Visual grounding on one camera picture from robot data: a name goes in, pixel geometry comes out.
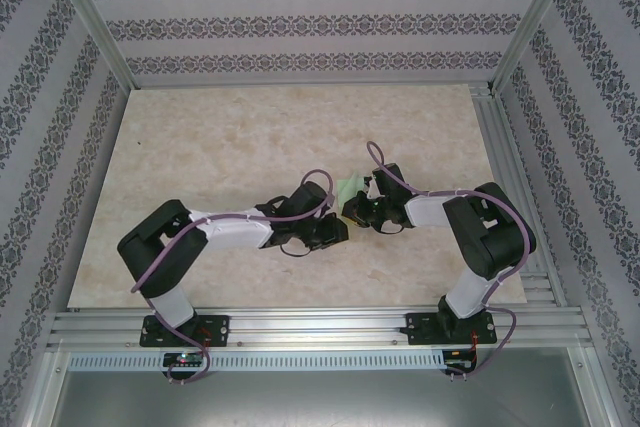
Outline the light green paper sheet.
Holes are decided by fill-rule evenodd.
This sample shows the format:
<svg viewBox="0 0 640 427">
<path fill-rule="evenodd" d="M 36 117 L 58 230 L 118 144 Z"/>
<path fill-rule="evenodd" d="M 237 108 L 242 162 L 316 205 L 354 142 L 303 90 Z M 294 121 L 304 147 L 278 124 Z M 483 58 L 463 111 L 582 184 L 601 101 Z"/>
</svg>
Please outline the light green paper sheet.
<svg viewBox="0 0 640 427">
<path fill-rule="evenodd" d="M 347 201 L 356 197 L 359 191 L 364 190 L 365 177 L 358 172 L 354 172 L 348 179 L 338 179 L 336 185 L 338 209 L 341 210 Z"/>
</svg>

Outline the grey metal panel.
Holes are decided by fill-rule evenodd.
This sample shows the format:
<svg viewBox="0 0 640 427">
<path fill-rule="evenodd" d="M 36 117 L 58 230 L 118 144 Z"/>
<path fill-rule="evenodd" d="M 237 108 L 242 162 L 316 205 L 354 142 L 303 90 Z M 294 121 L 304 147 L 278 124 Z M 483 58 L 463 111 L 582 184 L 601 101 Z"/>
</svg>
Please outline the grey metal panel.
<svg viewBox="0 0 640 427">
<path fill-rule="evenodd" d="M 591 427 L 568 377 L 432 371 L 222 372 L 173 386 L 157 373 L 73 372 L 54 427 Z"/>
</svg>

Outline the small circuit board blue part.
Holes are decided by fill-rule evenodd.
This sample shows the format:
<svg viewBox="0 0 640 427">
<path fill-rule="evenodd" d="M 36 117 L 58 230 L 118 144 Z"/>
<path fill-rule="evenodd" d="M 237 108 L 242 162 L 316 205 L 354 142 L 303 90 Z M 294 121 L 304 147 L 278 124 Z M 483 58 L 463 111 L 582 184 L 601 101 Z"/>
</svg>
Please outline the small circuit board blue part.
<svg viewBox="0 0 640 427">
<path fill-rule="evenodd" d="M 459 369 L 470 368 L 477 360 L 474 350 L 445 350 L 443 356 L 446 365 L 453 365 Z"/>
</svg>

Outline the small circuit board green light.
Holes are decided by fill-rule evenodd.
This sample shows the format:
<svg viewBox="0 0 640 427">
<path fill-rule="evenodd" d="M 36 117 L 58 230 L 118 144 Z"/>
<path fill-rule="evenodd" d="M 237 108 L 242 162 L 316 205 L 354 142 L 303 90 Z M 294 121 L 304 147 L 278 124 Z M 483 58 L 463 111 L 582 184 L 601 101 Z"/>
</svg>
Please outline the small circuit board green light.
<svg viewBox="0 0 640 427">
<path fill-rule="evenodd" d="M 200 353 L 195 353 L 195 352 L 165 353 L 163 357 L 163 366 L 166 368 L 171 366 L 199 368 L 202 365 L 203 365 L 203 356 Z"/>
</svg>

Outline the long aluminium mounting rail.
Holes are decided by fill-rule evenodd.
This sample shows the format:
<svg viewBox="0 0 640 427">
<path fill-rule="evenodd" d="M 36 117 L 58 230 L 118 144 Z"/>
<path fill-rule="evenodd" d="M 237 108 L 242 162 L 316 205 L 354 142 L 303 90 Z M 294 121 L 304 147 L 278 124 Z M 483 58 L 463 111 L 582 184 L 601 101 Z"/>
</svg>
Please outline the long aluminium mounting rail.
<svg viewBox="0 0 640 427">
<path fill-rule="evenodd" d="M 593 338 L 579 307 L 516 304 L 509 347 L 591 346 Z M 231 350 L 407 349 L 405 315 L 418 307 L 206 309 L 230 320 Z M 66 351 L 137 350 L 147 309 L 80 309 L 54 316 L 46 341 Z"/>
</svg>

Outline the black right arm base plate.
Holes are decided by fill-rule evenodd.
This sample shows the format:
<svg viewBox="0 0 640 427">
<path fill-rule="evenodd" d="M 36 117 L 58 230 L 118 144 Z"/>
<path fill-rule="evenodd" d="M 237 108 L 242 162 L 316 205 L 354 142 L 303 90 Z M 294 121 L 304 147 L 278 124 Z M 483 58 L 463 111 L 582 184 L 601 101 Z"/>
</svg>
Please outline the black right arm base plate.
<svg viewBox="0 0 640 427">
<path fill-rule="evenodd" d="M 481 311 L 467 319 L 446 317 L 442 312 L 415 312 L 405 316 L 406 326 L 400 332 L 408 337 L 410 345 L 462 345 L 476 339 L 480 345 L 497 342 L 493 317 Z"/>
</svg>

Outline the aluminium side rail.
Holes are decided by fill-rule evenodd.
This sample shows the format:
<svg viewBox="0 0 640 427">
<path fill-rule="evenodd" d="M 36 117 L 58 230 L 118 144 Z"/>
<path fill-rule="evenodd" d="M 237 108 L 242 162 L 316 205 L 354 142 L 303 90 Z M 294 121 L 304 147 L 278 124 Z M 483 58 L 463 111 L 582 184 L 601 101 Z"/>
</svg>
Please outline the aluminium side rail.
<svg viewBox="0 0 640 427">
<path fill-rule="evenodd" d="M 485 83 L 470 84 L 469 92 L 494 179 L 524 217 L 537 240 L 536 250 L 519 271 L 526 298 L 528 301 L 542 299 L 530 293 L 532 287 L 529 287 L 534 278 L 540 277 L 549 284 L 552 301 L 557 306 L 566 307 L 568 302 L 500 99 L 491 95 Z"/>
</svg>

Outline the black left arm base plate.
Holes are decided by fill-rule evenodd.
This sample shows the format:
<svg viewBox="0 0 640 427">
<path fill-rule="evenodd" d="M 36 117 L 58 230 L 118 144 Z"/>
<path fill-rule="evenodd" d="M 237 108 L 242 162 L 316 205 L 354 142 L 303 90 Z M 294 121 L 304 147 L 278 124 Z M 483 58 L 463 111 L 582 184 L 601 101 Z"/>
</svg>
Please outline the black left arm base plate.
<svg viewBox="0 0 640 427">
<path fill-rule="evenodd" d="M 199 315 L 176 330 L 204 347 L 225 347 L 229 334 L 230 318 L 222 315 Z M 193 347 L 193 344 L 166 329 L 154 315 L 148 315 L 142 323 L 139 338 L 141 347 Z"/>
</svg>

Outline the aluminium frame post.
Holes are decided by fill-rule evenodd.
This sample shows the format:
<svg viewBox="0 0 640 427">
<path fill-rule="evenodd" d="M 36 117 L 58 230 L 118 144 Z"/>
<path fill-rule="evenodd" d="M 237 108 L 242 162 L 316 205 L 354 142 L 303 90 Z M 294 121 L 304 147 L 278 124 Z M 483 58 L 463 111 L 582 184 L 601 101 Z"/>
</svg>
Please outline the aluminium frame post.
<svg viewBox="0 0 640 427">
<path fill-rule="evenodd" d="M 506 86 L 525 48 L 536 32 L 539 24 L 551 6 L 553 0 L 532 0 L 517 27 L 497 69 L 489 82 L 493 97 Z"/>
<path fill-rule="evenodd" d="M 139 85 L 120 51 L 105 20 L 93 0 L 71 0 L 84 26 L 104 56 L 111 71 L 126 92 L 138 90 Z"/>
</svg>

